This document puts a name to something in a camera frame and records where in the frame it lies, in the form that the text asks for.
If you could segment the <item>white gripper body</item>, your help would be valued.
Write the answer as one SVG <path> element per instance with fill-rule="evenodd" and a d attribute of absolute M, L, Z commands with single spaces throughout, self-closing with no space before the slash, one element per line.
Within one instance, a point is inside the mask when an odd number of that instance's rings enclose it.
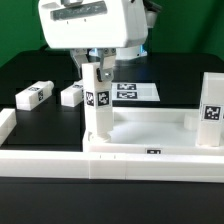
<path fill-rule="evenodd" d="M 148 35 L 142 0 L 39 0 L 44 37 L 51 48 L 126 48 Z"/>

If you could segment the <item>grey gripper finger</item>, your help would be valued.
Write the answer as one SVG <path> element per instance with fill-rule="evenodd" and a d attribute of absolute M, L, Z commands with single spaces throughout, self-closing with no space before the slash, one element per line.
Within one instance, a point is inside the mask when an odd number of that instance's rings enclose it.
<path fill-rule="evenodd" d="M 77 68 L 78 74 L 82 75 L 82 65 L 88 62 L 87 50 L 85 48 L 72 49 L 70 56 Z"/>
<path fill-rule="evenodd" d="M 115 48 L 102 48 L 98 50 L 100 65 L 97 69 L 97 78 L 100 82 L 112 81 L 114 78 L 113 67 L 116 60 Z"/>

